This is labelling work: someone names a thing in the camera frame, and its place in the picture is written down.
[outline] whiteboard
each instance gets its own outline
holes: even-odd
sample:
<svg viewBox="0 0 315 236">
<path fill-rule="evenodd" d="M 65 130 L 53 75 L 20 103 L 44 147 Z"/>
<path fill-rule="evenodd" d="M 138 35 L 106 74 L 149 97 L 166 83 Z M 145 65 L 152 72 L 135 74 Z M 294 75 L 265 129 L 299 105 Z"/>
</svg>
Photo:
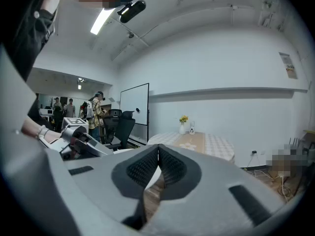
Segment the whiteboard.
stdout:
<svg viewBox="0 0 315 236">
<path fill-rule="evenodd" d="M 148 125 L 148 97 L 149 83 L 130 88 L 120 93 L 120 109 L 124 111 L 134 111 L 132 118 L 136 124 Z"/>
</svg>

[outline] black mesh pad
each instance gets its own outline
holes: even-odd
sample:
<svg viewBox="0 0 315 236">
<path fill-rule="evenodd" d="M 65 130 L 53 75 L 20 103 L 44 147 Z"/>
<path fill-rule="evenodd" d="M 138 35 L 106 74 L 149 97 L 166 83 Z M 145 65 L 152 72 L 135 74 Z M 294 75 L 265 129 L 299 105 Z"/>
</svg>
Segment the black mesh pad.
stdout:
<svg viewBox="0 0 315 236">
<path fill-rule="evenodd" d="M 164 145 L 159 145 L 159 167 L 165 181 L 161 200 L 184 198 L 200 182 L 199 165 Z"/>
<path fill-rule="evenodd" d="M 141 199 L 157 167 L 158 146 L 156 145 L 117 164 L 112 171 L 112 181 L 123 196 Z"/>
</svg>

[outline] ceiling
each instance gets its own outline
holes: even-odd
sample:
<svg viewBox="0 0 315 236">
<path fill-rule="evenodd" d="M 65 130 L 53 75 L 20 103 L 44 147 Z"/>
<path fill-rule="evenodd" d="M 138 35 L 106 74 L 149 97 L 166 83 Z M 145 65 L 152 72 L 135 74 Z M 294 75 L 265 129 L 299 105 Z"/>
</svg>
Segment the ceiling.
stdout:
<svg viewBox="0 0 315 236">
<path fill-rule="evenodd" d="M 162 39 L 196 27 L 252 25 L 283 31 L 291 10 L 286 0 L 144 1 L 147 8 L 126 24 L 119 22 L 119 8 L 116 9 L 95 36 L 90 30 L 101 9 L 62 0 L 54 42 L 71 51 L 97 53 L 122 65 Z M 128 37 L 129 32 L 134 33 L 134 38 Z"/>
<path fill-rule="evenodd" d="M 41 68 L 34 68 L 32 69 L 31 74 L 28 78 L 28 81 L 32 80 L 40 81 L 43 84 L 48 83 L 50 85 L 55 85 L 56 87 L 65 84 L 67 85 L 67 87 L 74 86 L 75 88 L 77 88 L 78 77 L 71 74 L 60 73 Z M 82 90 L 86 92 L 96 92 L 100 89 L 106 88 L 106 86 L 108 86 L 108 88 L 110 87 L 110 85 L 108 84 L 92 80 L 86 80 L 85 82 L 81 83 L 81 85 Z"/>
</svg>

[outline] ceiling light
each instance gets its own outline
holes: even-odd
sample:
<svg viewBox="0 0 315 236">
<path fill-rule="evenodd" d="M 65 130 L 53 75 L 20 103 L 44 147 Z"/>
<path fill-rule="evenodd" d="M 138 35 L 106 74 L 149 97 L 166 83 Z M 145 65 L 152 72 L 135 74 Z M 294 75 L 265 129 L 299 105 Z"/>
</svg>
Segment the ceiling light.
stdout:
<svg viewBox="0 0 315 236">
<path fill-rule="evenodd" d="M 106 19 L 110 16 L 110 14 L 112 14 L 113 11 L 114 9 L 111 10 L 102 9 L 91 29 L 91 33 L 97 35 L 99 30 L 102 28 L 103 24 L 106 22 Z"/>
</svg>

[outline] small bottle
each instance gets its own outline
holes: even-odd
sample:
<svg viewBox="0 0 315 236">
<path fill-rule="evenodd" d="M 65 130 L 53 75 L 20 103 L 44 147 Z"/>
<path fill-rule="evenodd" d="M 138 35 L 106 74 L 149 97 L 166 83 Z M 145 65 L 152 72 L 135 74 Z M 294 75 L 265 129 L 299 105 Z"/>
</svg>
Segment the small bottle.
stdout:
<svg viewBox="0 0 315 236">
<path fill-rule="evenodd" d="M 190 123 L 189 133 L 190 133 L 191 135 L 194 135 L 194 134 L 195 134 L 195 122 L 194 122 L 194 121 L 192 121 L 192 122 Z"/>
</svg>

